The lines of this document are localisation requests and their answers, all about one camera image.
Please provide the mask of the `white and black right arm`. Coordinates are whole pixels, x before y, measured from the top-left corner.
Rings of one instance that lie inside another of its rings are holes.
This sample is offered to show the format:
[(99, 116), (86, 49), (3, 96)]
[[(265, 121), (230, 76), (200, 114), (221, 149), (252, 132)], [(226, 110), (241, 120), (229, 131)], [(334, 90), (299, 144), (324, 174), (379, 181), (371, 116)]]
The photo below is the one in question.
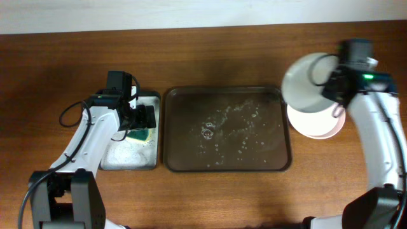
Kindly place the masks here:
[(339, 67), (322, 95), (345, 106), (362, 142), (368, 190), (338, 216), (306, 218), (305, 228), (406, 228), (406, 137), (392, 77)]

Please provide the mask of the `green and yellow sponge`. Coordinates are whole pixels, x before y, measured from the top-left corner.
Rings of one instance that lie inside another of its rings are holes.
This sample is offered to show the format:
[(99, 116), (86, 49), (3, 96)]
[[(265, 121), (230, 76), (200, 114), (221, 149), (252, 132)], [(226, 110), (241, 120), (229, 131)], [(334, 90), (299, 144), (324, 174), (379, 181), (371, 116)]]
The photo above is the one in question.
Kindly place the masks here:
[(131, 130), (126, 137), (128, 141), (148, 142), (151, 138), (150, 129)]

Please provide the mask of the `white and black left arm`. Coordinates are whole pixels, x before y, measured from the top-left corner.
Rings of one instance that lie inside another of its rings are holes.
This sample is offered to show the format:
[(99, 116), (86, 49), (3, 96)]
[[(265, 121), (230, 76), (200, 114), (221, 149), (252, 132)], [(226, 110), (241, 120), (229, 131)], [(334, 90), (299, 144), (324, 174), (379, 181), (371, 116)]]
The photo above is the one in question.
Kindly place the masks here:
[(158, 160), (160, 94), (91, 95), (78, 128), (48, 170), (35, 171), (24, 197), (34, 228), (119, 228), (108, 220), (96, 183), (102, 170), (148, 170)]

